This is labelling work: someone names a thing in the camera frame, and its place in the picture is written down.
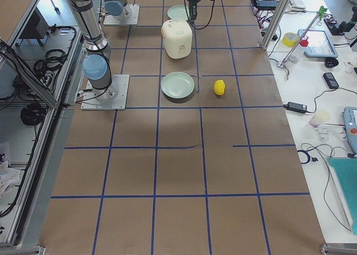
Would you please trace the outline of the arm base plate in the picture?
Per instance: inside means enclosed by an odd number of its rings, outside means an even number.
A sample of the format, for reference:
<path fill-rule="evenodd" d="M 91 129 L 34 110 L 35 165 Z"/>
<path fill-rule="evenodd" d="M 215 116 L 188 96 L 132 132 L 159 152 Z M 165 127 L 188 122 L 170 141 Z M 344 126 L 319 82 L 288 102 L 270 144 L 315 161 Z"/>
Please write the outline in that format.
<path fill-rule="evenodd" d="M 119 2 L 106 2 L 104 8 L 106 10 L 104 25 L 106 26 L 129 26 L 138 23 L 139 4 L 123 6 Z"/>
<path fill-rule="evenodd" d="M 90 81 L 84 94 L 81 110 L 125 110 L 129 87 L 129 75 L 112 75 L 111 86 L 104 92 L 93 89 Z"/>

